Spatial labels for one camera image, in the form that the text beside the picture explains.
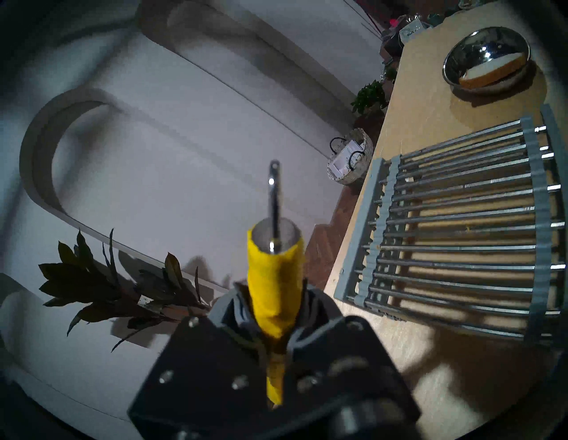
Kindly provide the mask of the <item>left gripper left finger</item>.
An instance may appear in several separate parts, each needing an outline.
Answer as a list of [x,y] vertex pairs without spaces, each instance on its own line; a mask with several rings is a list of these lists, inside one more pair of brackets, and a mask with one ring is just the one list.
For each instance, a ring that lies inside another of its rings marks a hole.
[[278,438],[246,290],[235,284],[207,317],[178,325],[128,410],[143,439]]

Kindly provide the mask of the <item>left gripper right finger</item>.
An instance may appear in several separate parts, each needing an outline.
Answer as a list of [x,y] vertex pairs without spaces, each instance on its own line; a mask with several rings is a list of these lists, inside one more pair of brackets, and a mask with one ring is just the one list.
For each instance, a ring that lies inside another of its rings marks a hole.
[[286,346],[282,426],[416,426],[421,411],[369,322],[306,288]]

